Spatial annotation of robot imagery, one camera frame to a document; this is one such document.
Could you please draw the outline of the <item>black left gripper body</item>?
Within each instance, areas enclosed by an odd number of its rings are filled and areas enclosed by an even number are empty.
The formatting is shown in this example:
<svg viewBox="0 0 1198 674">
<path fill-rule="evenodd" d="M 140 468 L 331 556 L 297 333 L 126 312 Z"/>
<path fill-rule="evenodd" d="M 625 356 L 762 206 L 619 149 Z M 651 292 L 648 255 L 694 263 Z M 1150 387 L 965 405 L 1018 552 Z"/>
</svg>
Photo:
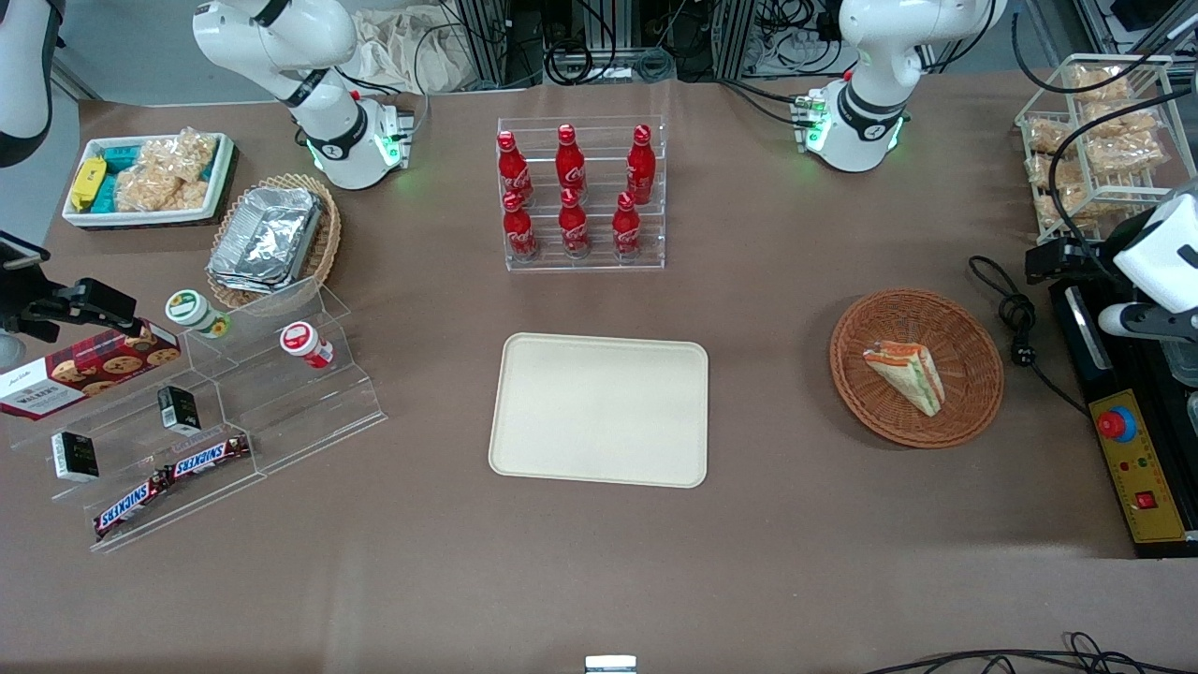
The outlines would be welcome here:
<svg viewBox="0 0 1198 674">
<path fill-rule="evenodd" d="M 1130 280 L 1114 265 L 1114 256 L 1130 244 L 1130 236 L 1112 233 L 1105 242 L 1082 239 L 1081 271 L 1075 275 L 1083 281 L 1105 281 L 1111 285 L 1129 285 Z"/>
</svg>

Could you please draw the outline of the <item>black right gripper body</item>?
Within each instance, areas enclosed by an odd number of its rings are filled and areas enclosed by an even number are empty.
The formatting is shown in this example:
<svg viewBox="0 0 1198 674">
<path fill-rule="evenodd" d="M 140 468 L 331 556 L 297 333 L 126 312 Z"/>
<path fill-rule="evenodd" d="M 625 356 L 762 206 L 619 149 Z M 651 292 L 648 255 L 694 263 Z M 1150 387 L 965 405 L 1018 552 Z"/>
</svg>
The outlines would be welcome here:
<svg viewBox="0 0 1198 674">
<path fill-rule="evenodd" d="M 1 281 L 1 329 L 5 333 L 26 334 L 44 344 L 55 344 L 59 326 L 34 316 L 34 304 L 52 295 L 54 285 L 46 280 Z"/>
</svg>

